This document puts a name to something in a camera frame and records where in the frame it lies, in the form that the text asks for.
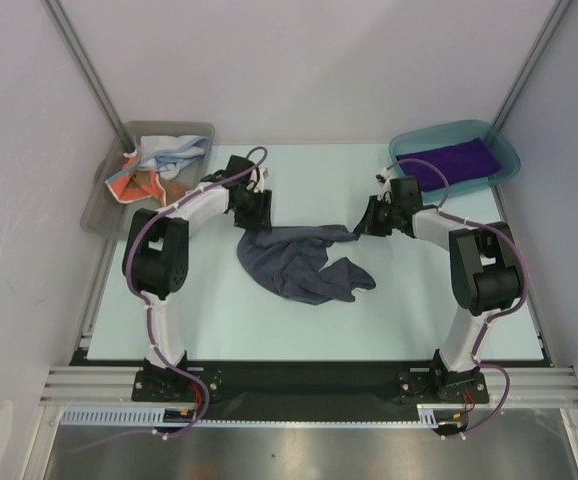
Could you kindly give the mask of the grey plastic bin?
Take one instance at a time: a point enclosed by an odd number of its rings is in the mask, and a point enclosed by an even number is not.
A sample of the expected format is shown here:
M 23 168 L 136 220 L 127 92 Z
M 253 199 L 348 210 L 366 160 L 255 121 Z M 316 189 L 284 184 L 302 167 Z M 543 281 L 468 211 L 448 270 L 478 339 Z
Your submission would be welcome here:
M 204 156 L 184 168 L 175 180 L 196 186 L 207 173 L 207 165 L 215 137 L 215 128 L 212 124 L 191 121 L 129 121 L 124 124 L 124 127 L 130 138 L 135 140 L 150 135 L 199 135 L 206 137 Z M 113 197 L 105 185 L 105 180 L 119 172 L 124 163 L 122 142 L 115 138 L 105 159 L 100 162 L 97 168 L 93 188 L 80 221 L 84 231 L 97 234 L 106 240 L 125 240 L 133 214 L 137 209 L 155 210 L 159 207 L 159 202 L 154 199 L 121 204 Z

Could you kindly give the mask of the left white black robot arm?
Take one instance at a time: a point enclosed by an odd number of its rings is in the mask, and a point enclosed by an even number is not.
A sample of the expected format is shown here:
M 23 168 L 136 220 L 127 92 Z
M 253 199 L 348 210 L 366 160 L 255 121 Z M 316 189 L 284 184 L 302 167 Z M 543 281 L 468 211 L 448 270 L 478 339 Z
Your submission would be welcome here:
M 266 148 L 232 155 L 227 166 L 205 176 L 180 199 L 159 210 L 138 210 L 132 219 L 122 263 L 130 292 L 143 303 L 148 351 L 134 380 L 137 402 L 177 402 L 188 394 L 208 396 L 202 380 L 188 371 L 179 326 L 178 292 L 189 272 L 190 239 L 205 223 L 231 212 L 234 226 L 271 228 L 272 192 L 265 188 Z

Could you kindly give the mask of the light blue towel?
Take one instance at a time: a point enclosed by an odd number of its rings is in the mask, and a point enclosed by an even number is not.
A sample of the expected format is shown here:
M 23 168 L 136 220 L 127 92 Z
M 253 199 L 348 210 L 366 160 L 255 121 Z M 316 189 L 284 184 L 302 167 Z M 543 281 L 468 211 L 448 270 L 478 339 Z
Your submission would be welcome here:
M 205 155 L 208 142 L 207 136 L 200 135 L 142 136 L 138 169 L 155 172 L 165 180 L 174 180 L 182 170 Z

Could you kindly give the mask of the left aluminium corner post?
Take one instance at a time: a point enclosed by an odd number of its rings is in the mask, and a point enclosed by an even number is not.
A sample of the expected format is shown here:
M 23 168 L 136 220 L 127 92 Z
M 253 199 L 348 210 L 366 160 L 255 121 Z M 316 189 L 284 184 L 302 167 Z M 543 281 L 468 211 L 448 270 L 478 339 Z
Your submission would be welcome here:
M 62 2 L 58 0 L 42 0 L 41 4 L 115 135 L 124 142 L 131 142 L 111 97 L 104 87 Z

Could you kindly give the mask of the right aluminium corner post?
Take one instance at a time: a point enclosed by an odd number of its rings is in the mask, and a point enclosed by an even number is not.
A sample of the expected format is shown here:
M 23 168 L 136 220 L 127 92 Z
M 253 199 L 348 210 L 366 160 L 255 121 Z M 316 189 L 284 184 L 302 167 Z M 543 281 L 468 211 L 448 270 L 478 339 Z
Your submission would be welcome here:
M 540 28 L 537 37 L 525 57 L 518 74 L 512 82 L 508 94 L 503 100 L 494 118 L 493 126 L 496 129 L 502 130 L 504 128 L 516 104 L 520 100 L 527 85 L 530 83 L 533 74 L 557 36 L 574 4 L 574 0 L 557 0 L 554 2 L 545 22 Z

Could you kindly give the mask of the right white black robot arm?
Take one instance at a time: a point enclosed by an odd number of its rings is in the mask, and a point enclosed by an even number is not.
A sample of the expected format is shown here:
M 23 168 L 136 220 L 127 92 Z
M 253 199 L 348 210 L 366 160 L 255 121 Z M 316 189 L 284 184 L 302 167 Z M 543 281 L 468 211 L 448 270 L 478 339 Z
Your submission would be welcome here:
M 480 350 L 494 321 L 526 301 L 522 255 L 506 223 L 481 224 L 425 205 L 413 176 L 382 173 L 377 181 L 381 191 L 369 197 L 354 232 L 386 237 L 397 230 L 445 250 L 457 303 L 449 333 L 434 352 L 429 371 L 400 376 L 401 401 L 457 403 L 484 383 Z

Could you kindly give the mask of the purple microfiber towel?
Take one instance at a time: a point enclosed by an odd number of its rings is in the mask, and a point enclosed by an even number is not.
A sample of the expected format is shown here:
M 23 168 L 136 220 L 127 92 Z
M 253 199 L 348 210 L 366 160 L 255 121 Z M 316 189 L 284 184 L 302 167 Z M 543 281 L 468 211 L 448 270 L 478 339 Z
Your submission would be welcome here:
M 417 159 L 433 165 L 446 177 L 449 185 L 489 177 L 503 167 L 480 138 L 432 150 L 400 154 L 396 159 Z M 428 166 L 407 162 L 400 167 L 406 176 L 417 178 L 423 192 L 443 190 L 445 187 L 441 177 Z

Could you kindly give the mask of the dark blue-grey towel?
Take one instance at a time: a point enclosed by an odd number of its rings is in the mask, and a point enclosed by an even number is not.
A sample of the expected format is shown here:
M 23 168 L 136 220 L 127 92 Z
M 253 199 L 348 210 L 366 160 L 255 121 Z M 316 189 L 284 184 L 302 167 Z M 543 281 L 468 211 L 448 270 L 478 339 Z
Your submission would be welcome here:
M 372 290 L 376 282 L 347 257 L 329 263 L 327 250 L 357 239 L 343 225 L 275 227 L 245 232 L 236 253 L 245 272 L 279 297 L 312 306 L 353 303 L 356 290 Z

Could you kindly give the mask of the brown towel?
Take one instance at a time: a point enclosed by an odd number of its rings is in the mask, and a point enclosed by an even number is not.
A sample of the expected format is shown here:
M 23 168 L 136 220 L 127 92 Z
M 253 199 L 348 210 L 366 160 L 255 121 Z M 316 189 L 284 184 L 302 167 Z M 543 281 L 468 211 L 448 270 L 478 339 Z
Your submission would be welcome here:
M 137 187 L 141 194 L 158 200 L 161 205 L 178 201 L 191 190 L 183 183 L 163 179 L 155 171 L 137 171 L 131 176 L 130 184 Z

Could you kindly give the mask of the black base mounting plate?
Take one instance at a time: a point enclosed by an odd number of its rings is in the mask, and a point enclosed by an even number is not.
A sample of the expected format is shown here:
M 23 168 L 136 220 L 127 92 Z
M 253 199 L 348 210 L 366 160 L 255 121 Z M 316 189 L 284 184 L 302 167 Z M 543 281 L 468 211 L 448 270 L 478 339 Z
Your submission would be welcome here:
M 131 399 L 173 403 L 193 399 L 201 380 L 210 398 L 226 400 L 243 393 L 351 395 L 411 404 L 485 404 L 489 392 L 483 373 L 473 369 L 447 373 L 425 361 L 183 361 L 184 376 L 143 362 L 134 377 Z

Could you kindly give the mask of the aluminium corner post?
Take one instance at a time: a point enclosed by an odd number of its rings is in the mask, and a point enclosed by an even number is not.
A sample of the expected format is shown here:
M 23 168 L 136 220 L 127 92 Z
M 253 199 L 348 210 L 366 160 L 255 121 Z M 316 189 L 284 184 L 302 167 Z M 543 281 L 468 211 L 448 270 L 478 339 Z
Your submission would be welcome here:
M 508 94 L 503 100 L 494 118 L 493 126 L 496 129 L 502 130 L 504 128 L 516 104 L 520 100 L 527 85 L 530 83 L 533 74 L 557 36 L 574 4 L 574 0 L 557 0 L 554 2 L 545 22 L 540 28 L 537 37 L 525 57 L 518 74 L 512 82 Z
M 58 0 L 42 0 L 41 4 L 115 135 L 124 142 L 131 142 L 111 97 L 104 87 L 62 2 Z

